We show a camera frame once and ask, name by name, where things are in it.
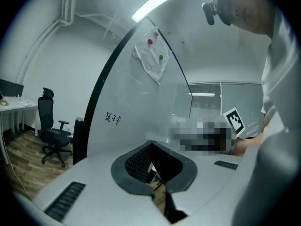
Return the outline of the white desk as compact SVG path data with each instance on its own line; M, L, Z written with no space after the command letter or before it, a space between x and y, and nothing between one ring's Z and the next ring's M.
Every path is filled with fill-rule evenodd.
M8 105L0 104L0 132L15 133L34 121L32 127L37 137L40 123L37 102L25 97L4 97L4 100Z

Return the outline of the dark desk divider panel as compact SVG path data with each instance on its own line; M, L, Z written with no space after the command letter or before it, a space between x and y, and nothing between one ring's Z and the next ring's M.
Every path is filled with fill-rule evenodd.
M21 97L24 85L0 79L0 93L5 97Z

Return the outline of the black office chair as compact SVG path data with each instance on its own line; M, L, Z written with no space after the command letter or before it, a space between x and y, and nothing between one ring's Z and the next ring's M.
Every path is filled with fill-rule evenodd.
M39 137L43 143L46 143L46 145L42 147L42 151L45 152L46 149L49 150L49 152L42 158L41 163L45 164L47 158L56 154L61 162L62 168L65 168L65 162L60 153L73 154L71 150L64 149L64 147L68 146L72 141L72 136L70 132L63 130L63 126L69 124L67 121L60 120L60 128L53 128L53 98L54 93L48 88L43 88L42 96L38 98L38 113L41 123Z

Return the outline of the black framed whiteboard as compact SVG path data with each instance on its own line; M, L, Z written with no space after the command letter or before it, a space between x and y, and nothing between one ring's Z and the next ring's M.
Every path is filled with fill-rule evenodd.
M147 140L167 141L177 125L187 125L192 96L171 48L156 83L133 56L135 45L155 23L146 17L121 40L102 69L83 120L74 157L81 161Z

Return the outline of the person's right forearm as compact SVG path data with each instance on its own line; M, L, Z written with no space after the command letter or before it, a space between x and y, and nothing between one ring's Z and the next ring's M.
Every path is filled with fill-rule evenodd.
M263 139L263 132L266 127L267 125L263 127L262 132L256 137L247 138L247 139L241 139L238 137L236 139L234 148L230 154L235 156L242 156L248 147L260 145Z

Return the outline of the crumpled white paper sheet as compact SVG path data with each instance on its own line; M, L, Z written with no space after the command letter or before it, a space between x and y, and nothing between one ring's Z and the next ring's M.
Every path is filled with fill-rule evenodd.
M152 39L153 43L148 44L148 39ZM159 59L159 55L163 55L163 60ZM158 84L166 69L169 61L169 47L163 36L158 31L158 27L154 26L145 34L134 46L133 56L140 59L145 72Z

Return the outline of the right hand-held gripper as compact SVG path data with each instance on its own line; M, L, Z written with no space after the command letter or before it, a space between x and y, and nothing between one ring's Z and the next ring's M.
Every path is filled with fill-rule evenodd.
M181 151L230 154L245 126L236 108L218 117L191 117L173 128L173 145Z

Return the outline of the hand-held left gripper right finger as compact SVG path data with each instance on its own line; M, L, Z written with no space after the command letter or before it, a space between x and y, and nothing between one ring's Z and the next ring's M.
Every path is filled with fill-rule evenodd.
M178 223L233 223L242 186L234 180L243 158L206 151L179 151L164 142L153 142L173 157L179 157L182 171L166 183L176 213L187 216Z

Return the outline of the white ceiling pipe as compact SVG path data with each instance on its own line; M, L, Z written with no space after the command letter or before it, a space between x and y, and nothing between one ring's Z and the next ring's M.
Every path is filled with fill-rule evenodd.
M62 26L69 26L74 21L74 14L76 8L76 0L62 0L61 16L56 19L34 42L28 54L23 60L15 83L23 84L25 74L29 65L39 49L46 43L46 41Z

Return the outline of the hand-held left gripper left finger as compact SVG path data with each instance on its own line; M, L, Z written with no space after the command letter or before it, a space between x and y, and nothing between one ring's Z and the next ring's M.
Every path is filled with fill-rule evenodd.
M170 226L148 195L129 194L111 176L116 158L144 142L87 157L43 187L33 204L44 211L73 181L85 188L65 215L66 226Z

